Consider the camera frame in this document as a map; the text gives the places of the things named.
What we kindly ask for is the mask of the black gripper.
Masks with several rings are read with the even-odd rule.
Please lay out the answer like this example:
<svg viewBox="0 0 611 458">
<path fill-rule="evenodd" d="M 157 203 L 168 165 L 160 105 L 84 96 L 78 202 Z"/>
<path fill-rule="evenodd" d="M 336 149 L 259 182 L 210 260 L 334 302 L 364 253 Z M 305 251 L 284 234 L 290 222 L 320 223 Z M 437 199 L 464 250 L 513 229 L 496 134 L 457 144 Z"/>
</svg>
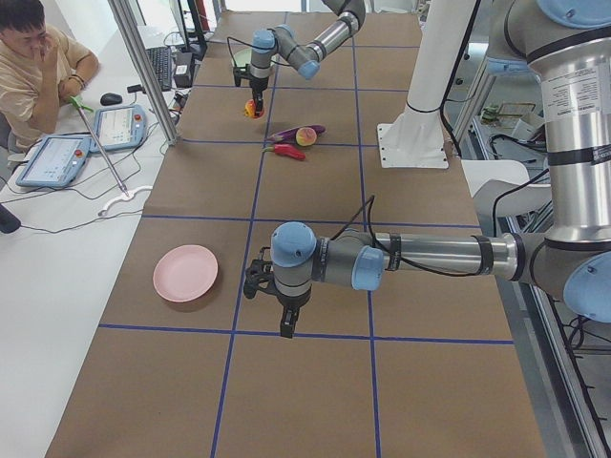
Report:
<svg viewBox="0 0 611 458">
<path fill-rule="evenodd" d="M 262 115 L 264 113 L 263 92 L 268 88 L 268 77 L 258 77 L 251 74 L 250 88 L 253 91 L 253 115 Z"/>
<path fill-rule="evenodd" d="M 307 288 L 293 288 L 289 294 L 278 292 L 277 298 L 283 306 L 283 315 L 280 321 L 280 334 L 283 338 L 294 335 L 296 323 L 299 319 L 299 309 L 306 305 L 311 296 L 311 286 Z"/>
</svg>

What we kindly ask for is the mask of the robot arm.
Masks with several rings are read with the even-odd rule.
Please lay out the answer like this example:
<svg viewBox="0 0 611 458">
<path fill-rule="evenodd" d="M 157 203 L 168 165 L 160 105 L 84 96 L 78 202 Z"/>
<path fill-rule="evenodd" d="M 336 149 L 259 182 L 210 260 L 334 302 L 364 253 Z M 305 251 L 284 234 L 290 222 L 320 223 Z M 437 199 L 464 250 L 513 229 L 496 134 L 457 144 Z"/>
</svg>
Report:
<svg viewBox="0 0 611 458">
<path fill-rule="evenodd" d="M 326 1 L 325 5 L 337 15 L 316 38 L 300 44 L 287 24 L 253 33 L 248 64 L 233 69 L 237 86 L 249 82 L 252 97 L 245 105 L 245 113 L 259 118 L 264 113 L 263 92 L 268 87 L 272 59 L 276 56 L 309 80 L 320 70 L 321 62 L 353 37 L 364 25 L 366 7 L 362 1 Z"/>
<path fill-rule="evenodd" d="M 495 71 L 527 67 L 542 92 L 554 220 L 543 234 L 487 238 L 362 233 L 319 238 L 287 222 L 264 266 L 294 334 L 316 281 L 373 291 L 386 271 L 495 275 L 530 283 L 595 321 L 610 319 L 610 5 L 496 1 L 487 50 Z"/>
</svg>

